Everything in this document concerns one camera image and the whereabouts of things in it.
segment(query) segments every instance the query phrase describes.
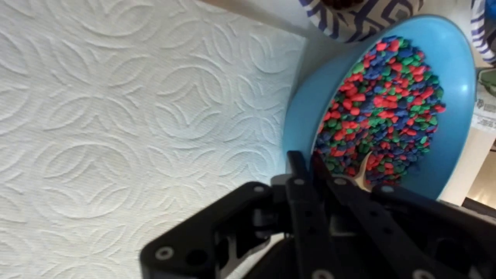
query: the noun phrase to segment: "paper towel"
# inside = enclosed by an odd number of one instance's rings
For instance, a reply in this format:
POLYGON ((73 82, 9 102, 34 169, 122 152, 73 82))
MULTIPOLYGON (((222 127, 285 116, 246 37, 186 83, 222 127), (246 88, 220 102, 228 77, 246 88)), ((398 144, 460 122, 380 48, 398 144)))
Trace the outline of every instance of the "paper towel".
POLYGON ((195 0, 0 1, 0 277, 140 277, 147 240, 284 172, 304 45, 195 0))

